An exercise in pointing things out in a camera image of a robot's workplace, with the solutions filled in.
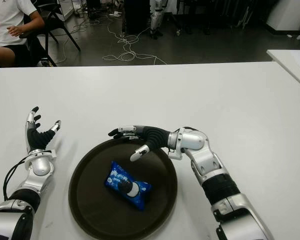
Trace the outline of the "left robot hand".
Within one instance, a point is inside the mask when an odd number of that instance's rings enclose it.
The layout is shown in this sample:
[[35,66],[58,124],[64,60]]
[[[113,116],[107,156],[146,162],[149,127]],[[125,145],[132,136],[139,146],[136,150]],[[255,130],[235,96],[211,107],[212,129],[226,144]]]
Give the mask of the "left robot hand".
[[45,150],[49,142],[54,138],[56,133],[61,128],[61,120],[57,120],[54,125],[43,132],[39,132],[38,128],[41,126],[37,121],[41,115],[37,115],[39,107],[34,107],[28,114],[25,122],[25,142],[27,152],[30,153],[35,150]]

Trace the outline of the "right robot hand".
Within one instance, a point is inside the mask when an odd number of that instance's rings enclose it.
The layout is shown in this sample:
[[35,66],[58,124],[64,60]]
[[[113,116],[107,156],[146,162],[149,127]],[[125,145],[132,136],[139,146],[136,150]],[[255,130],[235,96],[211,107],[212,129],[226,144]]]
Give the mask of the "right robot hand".
[[167,148],[169,135],[170,132],[164,129],[143,125],[120,126],[108,133],[108,136],[114,139],[136,137],[145,141],[130,156],[131,162],[139,160],[143,155],[153,150]]

